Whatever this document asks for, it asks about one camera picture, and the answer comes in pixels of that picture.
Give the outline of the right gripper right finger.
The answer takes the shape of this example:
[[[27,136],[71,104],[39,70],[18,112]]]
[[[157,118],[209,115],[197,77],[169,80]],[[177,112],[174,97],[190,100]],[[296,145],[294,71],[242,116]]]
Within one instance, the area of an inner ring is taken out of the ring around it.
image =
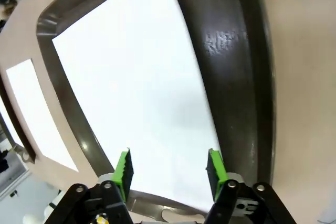
[[[249,187],[230,179],[220,151],[208,150],[206,171],[214,203],[204,224],[229,224],[232,217],[245,217],[253,224],[297,224],[268,183]]]

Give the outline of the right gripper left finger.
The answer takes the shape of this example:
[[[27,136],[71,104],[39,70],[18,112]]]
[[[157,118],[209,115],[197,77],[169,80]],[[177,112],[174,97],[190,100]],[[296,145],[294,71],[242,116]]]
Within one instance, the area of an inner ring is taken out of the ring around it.
[[[126,207],[133,177],[130,150],[123,151],[112,174],[95,186],[72,185],[45,224],[134,224]]]

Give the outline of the brown plastic serving tray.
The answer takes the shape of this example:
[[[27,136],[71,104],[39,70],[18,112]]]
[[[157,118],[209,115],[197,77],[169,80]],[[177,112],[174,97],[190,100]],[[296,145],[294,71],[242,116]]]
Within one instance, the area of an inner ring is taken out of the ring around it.
[[[54,0],[39,16],[37,40],[52,86],[97,175],[113,167],[98,143],[51,44],[105,0]],[[262,0],[177,0],[196,58],[228,171],[245,182],[271,183],[275,106],[272,56]]]
[[[0,74],[0,125],[9,141],[14,145],[14,151],[24,163],[35,163],[36,153],[31,146],[11,104]]]

